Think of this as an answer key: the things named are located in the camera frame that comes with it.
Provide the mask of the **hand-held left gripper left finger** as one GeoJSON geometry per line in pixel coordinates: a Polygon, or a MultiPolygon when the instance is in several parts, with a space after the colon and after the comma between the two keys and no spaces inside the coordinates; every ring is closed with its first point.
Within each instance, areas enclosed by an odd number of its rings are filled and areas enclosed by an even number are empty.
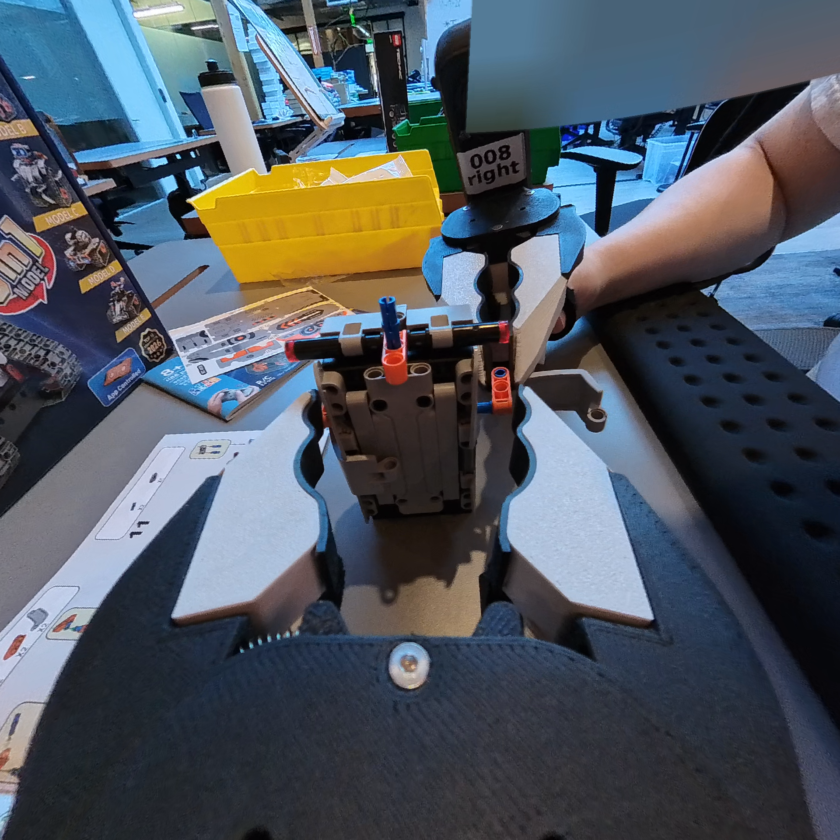
{"type": "Polygon", "coordinates": [[[319,598],[341,605],[343,564],[326,503],[321,404],[304,392],[225,470],[172,620],[247,616],[288,629],[319,598]]]}

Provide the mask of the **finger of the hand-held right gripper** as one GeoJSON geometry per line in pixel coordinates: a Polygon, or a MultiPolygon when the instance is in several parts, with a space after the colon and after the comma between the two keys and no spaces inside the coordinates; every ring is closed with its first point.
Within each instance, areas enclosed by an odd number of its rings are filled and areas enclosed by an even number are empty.
{"type": "Polygon", "coordinates": [[[511,250],[508,261],[521,273],[512,291],[517,306],[511,320],[512,379],[519,385],[543,361],[564,304],[566,279],[561,273],[560,237],[528,239],[511,250]]]}
{"type": "Polygon", "coordinates": [[[460,251],[444,257],[441,302],[445,306],[479,310],[483,297],[476,283],[485,268],[487,256],[484,254],[460,251]]]}

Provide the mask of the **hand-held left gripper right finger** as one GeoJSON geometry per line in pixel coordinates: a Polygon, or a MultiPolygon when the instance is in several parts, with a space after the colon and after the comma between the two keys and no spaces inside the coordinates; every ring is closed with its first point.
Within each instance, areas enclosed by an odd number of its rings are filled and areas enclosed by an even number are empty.
{"type": "Polygon", "coordinates": [[[530,387],[513,419],[497,538],[480,578],[482,606],[508,599],[538,637],[577,618],[631,627],[655,619],[609,471],[530,387]]]}

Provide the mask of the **grey curved panel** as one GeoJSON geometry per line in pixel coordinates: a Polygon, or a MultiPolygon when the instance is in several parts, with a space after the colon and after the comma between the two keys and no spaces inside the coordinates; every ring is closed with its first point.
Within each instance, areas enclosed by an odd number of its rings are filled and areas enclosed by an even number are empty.
{"type": "Polygon", "coordinates": [[[585,427],[600,433],[606,425],[603,391],[584,370],[536,371],[525,381],[555,412],[575,412],[585,427]]]}

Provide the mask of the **grey brick robot assembly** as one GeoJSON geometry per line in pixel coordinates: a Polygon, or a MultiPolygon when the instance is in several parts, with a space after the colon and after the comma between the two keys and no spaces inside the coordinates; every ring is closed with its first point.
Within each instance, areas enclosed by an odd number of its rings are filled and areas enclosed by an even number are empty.
{"type": "Polygon", "coordinates": [[[285,342],[292,361],[313,361],[322,419],[366,519],[471,511],[476,404],[485,357],[508,361],[506,321],[482,322],[467,306],[330,317],[319,335],[285,342]]]}

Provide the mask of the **person's right forearm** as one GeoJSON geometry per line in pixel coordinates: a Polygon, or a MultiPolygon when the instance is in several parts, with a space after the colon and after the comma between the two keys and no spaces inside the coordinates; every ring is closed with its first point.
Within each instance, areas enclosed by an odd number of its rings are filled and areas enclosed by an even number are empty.
{"type": "Polygon", "coordinates": [[[838,209],[839,151],[816,126],[807,88],[734,150],[588,246],[570,279],[577,314],[725,275],[838,209]]]}

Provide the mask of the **black office chair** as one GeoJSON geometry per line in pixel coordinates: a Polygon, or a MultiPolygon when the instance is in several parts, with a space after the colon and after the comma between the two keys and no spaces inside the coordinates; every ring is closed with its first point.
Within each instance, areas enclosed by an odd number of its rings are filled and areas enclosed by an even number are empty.
{"type": "Polygon", "coordinates": [[[593,169],[594,231],[599,236],[606,235],[611,222],[616,174],[633,170],[643,162],[644,157],[631,151],[589,145],[575,150],[563,150],[561,158],[584,163],[593,169]]]}

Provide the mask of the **open instruction booklet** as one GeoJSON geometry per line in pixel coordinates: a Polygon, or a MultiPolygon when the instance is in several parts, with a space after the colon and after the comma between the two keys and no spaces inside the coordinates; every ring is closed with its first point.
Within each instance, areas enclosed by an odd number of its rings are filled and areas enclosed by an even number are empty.
{"type": "Polygon", "coordinates": [[[68,561],[2,631],[2,813],[56,678],[103,598],[205,478],[260,434],[166,435],[68,561]]]}

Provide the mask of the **black product box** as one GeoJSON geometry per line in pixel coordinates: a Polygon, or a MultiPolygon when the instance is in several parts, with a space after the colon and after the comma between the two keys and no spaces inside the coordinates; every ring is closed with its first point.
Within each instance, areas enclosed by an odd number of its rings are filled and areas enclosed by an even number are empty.
{"type": "Polygon", "coordinates": [[[379,99],[389,152],[397,151],[394,128],[408,119],[404,36],[399,31],[374,34],[379,99]]]}

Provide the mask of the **black perforated plastic panel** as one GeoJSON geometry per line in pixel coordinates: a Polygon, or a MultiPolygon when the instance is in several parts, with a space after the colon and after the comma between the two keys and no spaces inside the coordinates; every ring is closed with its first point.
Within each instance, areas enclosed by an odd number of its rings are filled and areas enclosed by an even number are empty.
{"type": "Polygon", "coordinates": [[[589,321],[838,722],[838,402],[698,290],[589,321]]]}

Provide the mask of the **sticker sheet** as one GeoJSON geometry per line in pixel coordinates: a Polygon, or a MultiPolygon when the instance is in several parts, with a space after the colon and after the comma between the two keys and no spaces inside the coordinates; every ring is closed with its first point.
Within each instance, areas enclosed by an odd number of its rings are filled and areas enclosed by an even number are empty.
{"type": "Polygon", "coordinates": [[[283,355],[284,342],[318,334],[324,319],[351,310],[311,287],[270,297],[171,331],[191,383],[283,355]]]}

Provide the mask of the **tilted wooden board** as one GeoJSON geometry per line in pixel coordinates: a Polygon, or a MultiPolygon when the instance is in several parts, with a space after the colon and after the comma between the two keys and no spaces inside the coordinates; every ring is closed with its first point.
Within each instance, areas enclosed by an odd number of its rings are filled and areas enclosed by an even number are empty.
{"type": "Polygon", "coordinates": [[[335,106],[318,78],[298,53],[289,38],[251,1],[229,1],[255,30],[259,48],[280,78],[300,102],[314,129],[289,153],[290,162],[308,153],[343,126],[343,112],[335,106]]]}

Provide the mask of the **grey mesh office chair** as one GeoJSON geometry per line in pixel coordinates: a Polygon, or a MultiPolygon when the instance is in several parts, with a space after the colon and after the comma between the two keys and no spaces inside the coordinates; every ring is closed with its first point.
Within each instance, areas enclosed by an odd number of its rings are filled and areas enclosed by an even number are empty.
{"type": "Polygon", "coordinates": [[[826,327],[792,329],[757,329],[755,333],[794,367],[809,371],[825,355],[839,334],[839,329],[826,327]]]}

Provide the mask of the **white water bottle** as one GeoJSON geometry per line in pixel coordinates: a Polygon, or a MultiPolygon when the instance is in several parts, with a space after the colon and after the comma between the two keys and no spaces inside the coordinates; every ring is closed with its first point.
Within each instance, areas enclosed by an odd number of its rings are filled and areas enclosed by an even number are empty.
{"type": "Polygon", "coordinates": [[[198,81],[229,170],[236,175],[254,169],[265,175],[266,164],[234,74],[208,59],[198,81]]]}

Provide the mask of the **grey background table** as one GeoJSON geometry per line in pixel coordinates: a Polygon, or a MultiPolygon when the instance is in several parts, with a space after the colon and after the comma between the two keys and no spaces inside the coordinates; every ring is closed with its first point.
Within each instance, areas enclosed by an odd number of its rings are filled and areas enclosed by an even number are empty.
{"type": "Polygon", "coordinates": [[[215,134],[174,140],[119,143],[75,153],[79,167],[84,172],[117,170],[121,167],[169,155],[197,150],[217,142],[215,134]]]}

